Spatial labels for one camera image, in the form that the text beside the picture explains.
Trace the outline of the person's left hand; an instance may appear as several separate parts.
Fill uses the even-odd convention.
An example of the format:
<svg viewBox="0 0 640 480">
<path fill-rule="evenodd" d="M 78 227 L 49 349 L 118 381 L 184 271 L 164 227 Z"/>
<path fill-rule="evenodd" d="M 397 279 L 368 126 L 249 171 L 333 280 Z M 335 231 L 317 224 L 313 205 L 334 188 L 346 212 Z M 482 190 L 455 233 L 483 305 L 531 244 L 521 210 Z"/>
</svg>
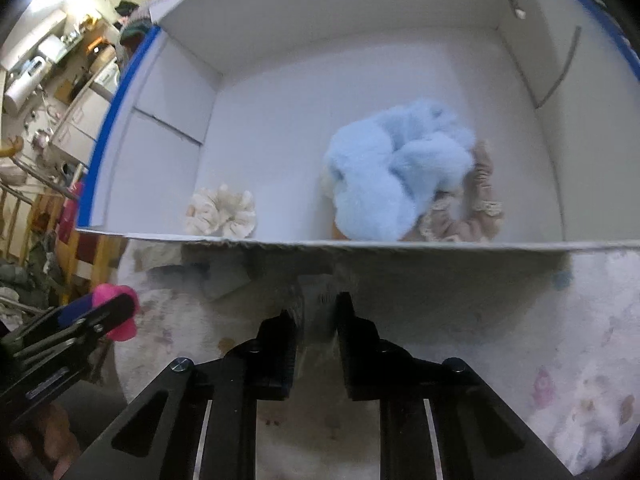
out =
<svg viewBox="0 0 640 480">
<path fill-rule="evenodd" d="M 81 454 L 70 418 L 58 402 L 40 406 L 22 432 L 6 439 L 20 479 L 58 480 Z"/>
</svg>

